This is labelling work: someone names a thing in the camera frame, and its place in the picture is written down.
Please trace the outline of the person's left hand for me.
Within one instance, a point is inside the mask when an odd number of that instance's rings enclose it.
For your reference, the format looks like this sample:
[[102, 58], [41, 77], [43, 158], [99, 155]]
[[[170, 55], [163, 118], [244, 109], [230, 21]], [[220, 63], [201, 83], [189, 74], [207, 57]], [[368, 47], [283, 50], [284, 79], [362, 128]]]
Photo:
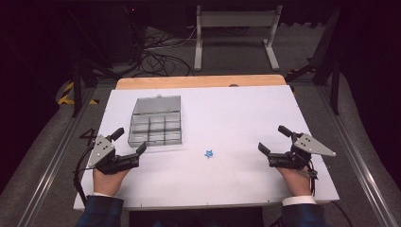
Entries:
[[98, 169], [94, 169], [94, 193], [114, 197], [119, 191], [121, 184], [128, 173], [128, 170], [124, 170], [115, 174], [107, 175], [103, 174]]

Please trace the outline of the black tripod stand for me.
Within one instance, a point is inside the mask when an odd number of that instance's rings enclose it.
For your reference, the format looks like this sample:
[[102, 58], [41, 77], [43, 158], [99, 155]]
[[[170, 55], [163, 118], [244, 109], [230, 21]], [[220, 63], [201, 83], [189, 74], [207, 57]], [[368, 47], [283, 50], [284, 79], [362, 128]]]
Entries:
[[98, 76], [119, 80], [139, 67], [146, 26], [135, 7], [124, 5], [74, 5], [65, 12], [78, 114], [82, 85], [95, 87]]

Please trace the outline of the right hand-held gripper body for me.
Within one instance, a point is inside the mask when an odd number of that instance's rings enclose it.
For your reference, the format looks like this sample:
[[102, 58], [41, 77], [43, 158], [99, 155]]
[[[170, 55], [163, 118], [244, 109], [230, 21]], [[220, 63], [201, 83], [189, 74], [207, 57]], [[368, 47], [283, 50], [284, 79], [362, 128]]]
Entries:
[[290, 150], [285, 153], [268, 153], [271, 167], [289, 169], [303, 169], [307, 166], [313, 154], [336, 156], [337, 153], [319, 142], [307, 133], [285, 132], [285, 136], [291, 139]]

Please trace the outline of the person's right hand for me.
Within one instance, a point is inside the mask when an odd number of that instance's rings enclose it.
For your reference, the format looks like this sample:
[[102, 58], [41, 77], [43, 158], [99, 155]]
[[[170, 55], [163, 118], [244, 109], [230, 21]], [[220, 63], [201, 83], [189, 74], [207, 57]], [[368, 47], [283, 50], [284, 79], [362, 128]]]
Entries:
[[289, 192], [293, 197], [311, 196], [310, 177], [307, 175], [306, 168], [289, 169], [278, 167], [277, 170], [282, 175]]

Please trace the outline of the black metal stand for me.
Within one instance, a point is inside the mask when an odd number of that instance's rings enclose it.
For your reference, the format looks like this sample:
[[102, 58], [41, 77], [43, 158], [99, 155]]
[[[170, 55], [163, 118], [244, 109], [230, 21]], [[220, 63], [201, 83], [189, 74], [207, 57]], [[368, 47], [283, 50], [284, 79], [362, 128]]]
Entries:
[[339, 114], [340, 65], [330, 52], [330, 45], [339, 16], [340, 6], [337, 6], [327, 22], [316, 50], [308, 61], [308, 65], [299, 70], [290, 70], [285, 77], [285, 81], [290, 82], [307, 72], [315, 71], [315, 77], [312, 82], [318, 86], [325, 85], [328, 79], [331, 79], [330, 106], [334, 114]]

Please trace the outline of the wooden table board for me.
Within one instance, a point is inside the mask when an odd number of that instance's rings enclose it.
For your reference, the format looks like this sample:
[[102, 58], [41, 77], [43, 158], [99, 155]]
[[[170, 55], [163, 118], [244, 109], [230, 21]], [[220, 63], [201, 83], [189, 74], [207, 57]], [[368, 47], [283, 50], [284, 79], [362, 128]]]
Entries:
[[286, 85], [281, 75], [229, 75], [120, 79], [116, 90]]

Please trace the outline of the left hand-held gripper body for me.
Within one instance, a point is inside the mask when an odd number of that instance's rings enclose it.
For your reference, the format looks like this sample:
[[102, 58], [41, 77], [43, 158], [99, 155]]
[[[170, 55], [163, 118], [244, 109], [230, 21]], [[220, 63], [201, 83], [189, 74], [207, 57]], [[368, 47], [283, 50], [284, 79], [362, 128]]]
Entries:
[[99, 135], [95, 140], [88, 167], [96, 168], [105, 175], [113, 175], [118, 172], [139, 167], [138, 153], [123, 156], [115, 154], [113, 141], [118, 138], [119, 135], [108, 135], [106, 137]]

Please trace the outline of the clear plastic compartment box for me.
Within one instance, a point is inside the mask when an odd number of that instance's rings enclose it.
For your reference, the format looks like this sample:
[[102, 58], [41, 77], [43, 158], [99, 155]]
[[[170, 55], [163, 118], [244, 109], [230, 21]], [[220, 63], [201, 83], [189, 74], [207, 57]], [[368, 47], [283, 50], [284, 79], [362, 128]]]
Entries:
[[131, 115], [128, 143], [138, 148], [179, 145], [182, 142], [180, 96], [140, 97]]

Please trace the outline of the yellow black floor tape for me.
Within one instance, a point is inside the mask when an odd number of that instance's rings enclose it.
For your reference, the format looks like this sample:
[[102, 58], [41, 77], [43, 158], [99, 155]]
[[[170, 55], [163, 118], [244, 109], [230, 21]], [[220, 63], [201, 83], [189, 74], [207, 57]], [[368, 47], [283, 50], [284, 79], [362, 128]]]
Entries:
[[74, 105], [75, 104], [75, 100], [73, 99], [73, 96], [72, 96], [73, 88], [74, 88], [74, 83], [72, 81], [69, 81], [61, 94], [61, 98], [58, 101], [59, 105], [63, 105], [63, 104]]

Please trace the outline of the white table cover sheet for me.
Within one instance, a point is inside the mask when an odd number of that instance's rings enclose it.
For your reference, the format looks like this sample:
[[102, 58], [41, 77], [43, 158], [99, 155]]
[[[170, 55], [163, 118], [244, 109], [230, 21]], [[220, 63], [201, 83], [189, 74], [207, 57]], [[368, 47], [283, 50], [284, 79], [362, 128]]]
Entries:
[[[286, 85], [112, 91], [100, 128], [108, 135], [130, 127], [140, 97], [180, 96], [182, 142], [150, 147], [122, 183], [127, 210], [234, 207], [277, 203], [289, 192], [258, 149], [289, 150], [278, 131], [309, 128]], [[213, 158], [204, 153], [211, 149]]]

